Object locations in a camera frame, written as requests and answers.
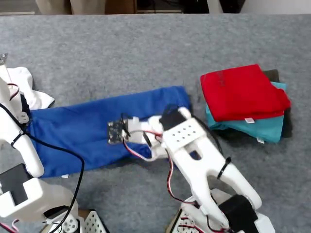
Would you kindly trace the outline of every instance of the cable tie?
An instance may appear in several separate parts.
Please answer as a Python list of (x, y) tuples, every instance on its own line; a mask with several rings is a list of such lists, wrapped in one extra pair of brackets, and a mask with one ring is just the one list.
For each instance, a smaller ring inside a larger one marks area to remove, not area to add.
[(220, 177), (222, 176), (222, 174), (223, 174), (225, 168), (226, 168), (230, 163), (231, 163), (231, 157), (226, 158), (225, 164), (224, 164), (224, 166), (222, 167), (222, 169), (220, 170), (220, 172), (219, 172), (219, 174), (218, 174), (218, 176), (217, 176), (217, 179), (218, 179), (218, 180), (219, 180)]
[(14, 144), (16, 143), (16, 141), (22, 136), (24, 135), (25, 132), (23, 130), (20, 130), (19, 131), (19, 134), (16, 136), (16, 138), (13, 139), (13, 141), (11, 142), (11, 147), (14, 148)]

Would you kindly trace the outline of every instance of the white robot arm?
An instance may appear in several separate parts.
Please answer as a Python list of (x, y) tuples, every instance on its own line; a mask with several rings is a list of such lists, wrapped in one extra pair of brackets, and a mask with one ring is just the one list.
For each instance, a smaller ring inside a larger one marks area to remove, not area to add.
[[(0, 71), (1, 75), (8, 75), (4, 58), (0, 56)], [(9, 89), (0, 78), (0, 144), (6, 141), (17, 149), (25, 165), (17, 165), (0, 174), (0, 217), (44, 221), (53, 223), (52, 228), (56, 228), (54, 223), (59, 223), (67, 213), (73, 194), (60, 185), (47, 184), (38, 178), (44, 173), (44, 168), (30, 138), (23, 134), (21, 124), (17, 121), (20, 110), (10, 100), (10, 91), (15, 90)], [(78, 217), (76, 201), (66, 221), (71, 221), (71, 227), (63, 227), (63, 230), (58, 228), (57, 233), (75, 232), (79, 225), (83, 226), (83, 219)]]
[[(154, 159), (163, 158), (166, 153), (163, 149), (167, 150), (170, 158), (191, 187), (193, 198), (198, 203), (199, 209), (193, 205), (190, 205), (191, 207), (188, 209), (194, 210), (192, 215), (197, 217), (198, 222), (200, 222), (198, 219), (205, 218), (206, 224), (203, 227), (205, 232), (213, 232), (207, 227), (207, 216), (212, 222), (211, 225), (218, 226), (218, 229), (224, 229), (224, 232), (232, 227), (240, 228), (239, 232), (241, 233), (275, 232), (268, 217), (255, 214), (255, 210), (261, 207), (258, 193), (239, 170), (230, 163), (230, 160), (220, 154), (207, 138), (206, 131), (186, 108), (181, 107), (170, 114), (154, 116), (148, 122), (141, 122), (141, 124), (137, 119), (129, 120), (128, 127), (135, 132), (135, 136), (129, 137), (129, 141), (133, 142), (146, 143), (142, 133), (135, 131), (137, 129), (162, 133), (161, 145), (154, 136), (151, 136), (151, 133), (146, 133), (150, 138), (152, 157)], [(199, 156), (198, 159), (194, 159), (190, 155), (194, 151)], [(215, 176), (227, 183), (238, 195), (222, 204), (216, 202), (215, 198), (222, 195), (219, 192), (214, 193), (215, 197), (211, 195), (207, 176)], [(241, 215), (241, 219), (235, 222), (236, 220), (232, 218), (233, 214)], [(247, 222), (248, 220), (244, 217), (250, 215), (253, 218)], [(253, 228), (243, 231), (243, 225), (252, 225)]]

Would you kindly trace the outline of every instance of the teal cloth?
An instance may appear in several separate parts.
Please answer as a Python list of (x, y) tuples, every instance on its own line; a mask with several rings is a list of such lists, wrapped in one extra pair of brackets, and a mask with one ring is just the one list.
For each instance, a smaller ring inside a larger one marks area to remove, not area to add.
[[(279, 89), (283, 89), (284, 91), (286, 90), (285, 83), (271, 83)], [(281, 138), (284, 115), (274, 118), (255, 120), (255, 123), (246, 123), (245, 120), (216, 122), (214, 121), (208, 105), (206, 106), (206, 114), (207, 125), (212, 130), (225, 130), (232, 128), (247, 133), (252, 137), (258, 137), (267, 142), (278, 142)]]

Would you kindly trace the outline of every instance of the gray table surface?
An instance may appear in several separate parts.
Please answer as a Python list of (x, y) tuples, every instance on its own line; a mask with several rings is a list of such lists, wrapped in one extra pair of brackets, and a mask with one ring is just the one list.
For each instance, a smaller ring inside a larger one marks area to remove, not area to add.
[[(277, 144), (252, 138), (221, 143), (260, 194), (260, 211), (276, 231), (310, 232), (310, 15), (31, 16), (0, 17), (0, 25), (8, 66), (27, 67), (36, 89), (56, 98), (54, 106), (184, 85), (195, 113), (204, 118), (201, 74), (252, 63), (277, 68), (292, 101), (293, 137)], [(5, 145), (1, 171), (18, 162), (20, 156)], [(164, 232), (179, 207), (167, 193), (167, 171), (164, 160), (88, 171), (78, 202), (96, 208), (112, 233)], [(77, 174), (47, 181), (74, 190)], [(179, 172), (172, 186), (181, 198), (190, 195)], [(38, 232), (42, 225), (19, 226)]]

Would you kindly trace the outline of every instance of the circuit board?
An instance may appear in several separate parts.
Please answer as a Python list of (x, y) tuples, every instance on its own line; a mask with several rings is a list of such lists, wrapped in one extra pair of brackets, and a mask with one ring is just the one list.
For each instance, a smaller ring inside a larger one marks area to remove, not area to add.
[(128, 137), (124, 130), (128, 129), (128, 121), (125, 120), (117, 120), (108, 122), (107, 126), (107, 136), (108, 143), (115, 144), (123, 142), (123, 139), (127, 140)]

